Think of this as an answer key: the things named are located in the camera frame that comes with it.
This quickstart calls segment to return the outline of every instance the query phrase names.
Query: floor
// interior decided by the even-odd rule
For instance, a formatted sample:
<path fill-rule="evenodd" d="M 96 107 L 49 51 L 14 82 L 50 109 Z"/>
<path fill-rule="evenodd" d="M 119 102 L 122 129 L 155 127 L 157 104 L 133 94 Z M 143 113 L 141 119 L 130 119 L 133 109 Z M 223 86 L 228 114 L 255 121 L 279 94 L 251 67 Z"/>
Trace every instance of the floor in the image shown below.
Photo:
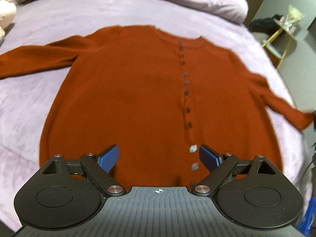
<path fill-rule="evenodd" d="M 0 221 L 0 237 L 11 237 L 12 235 L 13 231 Z"/>

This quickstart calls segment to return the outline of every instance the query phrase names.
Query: knit sweater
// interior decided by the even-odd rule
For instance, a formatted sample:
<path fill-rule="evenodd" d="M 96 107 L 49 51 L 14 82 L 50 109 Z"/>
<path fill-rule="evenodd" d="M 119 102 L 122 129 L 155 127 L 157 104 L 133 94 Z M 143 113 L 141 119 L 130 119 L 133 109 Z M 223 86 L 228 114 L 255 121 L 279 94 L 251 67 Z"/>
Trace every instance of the knit sweater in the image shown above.
<path fill-rule="evenodd" d="M 198 183 L 209 174 L 199 161 L 202 144 L 243 160 L 262 154 L 282 169 L 266 106 L 298 130 L 313 120 L 232 51 L 153 26 L 19 47 L 0 56 L 0 78 L 70 66 L 43 128 L 40 164 L 117 144 L 114 178 L 126 188 Z"/>

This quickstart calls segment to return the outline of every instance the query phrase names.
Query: blue gripper pad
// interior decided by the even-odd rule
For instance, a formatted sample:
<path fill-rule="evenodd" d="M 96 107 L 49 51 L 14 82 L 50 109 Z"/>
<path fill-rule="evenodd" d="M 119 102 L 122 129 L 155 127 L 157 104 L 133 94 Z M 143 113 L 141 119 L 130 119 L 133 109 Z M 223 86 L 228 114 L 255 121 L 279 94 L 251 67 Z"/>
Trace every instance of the blue gripper pad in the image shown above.
<path fill-rule="evenodd" d="M 200 161 L 210 171 L 213 172 L 223 162 L 223 157 L 205 145 L 201 145 L 199 151 Z"/>
<path fill-rule="evenodd" d="M 107 173 L 115 166 L 119 159 L 119 147 L 116 145 L 104 154 L 100 154 L 99 166 Z"/>

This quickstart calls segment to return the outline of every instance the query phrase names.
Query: wall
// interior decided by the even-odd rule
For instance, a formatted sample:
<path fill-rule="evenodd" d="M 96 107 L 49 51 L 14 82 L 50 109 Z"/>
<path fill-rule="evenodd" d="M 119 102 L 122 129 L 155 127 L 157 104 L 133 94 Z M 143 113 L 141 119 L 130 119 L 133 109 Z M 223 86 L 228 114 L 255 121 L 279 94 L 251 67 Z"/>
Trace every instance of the wall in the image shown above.
<path fill-rule="evenodd" d="M 316 16 L 316 0 L 264 0 L 257 18 L 271 17 L 274 14 L 286 15 L 289 4 L 297 7 L 306 16 L 300 22 L 301 30 L 296 33 L 296 43 L 292 43 L 292 53 L 285 59 L 280 74 L 288 86 L 300 110 L 316 108 L 316 41 L 307 31 Z M 304 131 L 308 145 L 316 142 L 312 127 Z"/>

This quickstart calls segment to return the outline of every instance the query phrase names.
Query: lavender bedsheet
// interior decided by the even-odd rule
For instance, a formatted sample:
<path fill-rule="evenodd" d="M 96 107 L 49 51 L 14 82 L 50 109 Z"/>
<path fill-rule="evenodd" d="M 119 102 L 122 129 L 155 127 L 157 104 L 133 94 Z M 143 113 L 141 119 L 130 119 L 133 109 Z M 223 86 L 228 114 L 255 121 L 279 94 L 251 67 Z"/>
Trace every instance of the lavender bedsheet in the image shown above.
<path fill-rule="evenodd" d="M 21 45 L 42 45 L 75 34 L 87 35 L 117 24 L 153 24 L 188 38 L 202 35 L 232 49 L 249 70 L 264 75 L 271 89 L 293 104 L 281 77 L 247 29 L 206 12 L 164 0 L 38 0 L 19 8 L 14 23 L 0 53 Z M 44 121 L 68 70 L 0 81 L 0 220 L 13 230 L 20 227 L 14 196 L 38 169 Z M 268 113 L 279 140 L 284 174 L 298 187 L 308 156 L 302 135 L 282 116 L 270 110 Z M 310 191 L 310 185 L 301 189 L 306 198 Z"/>

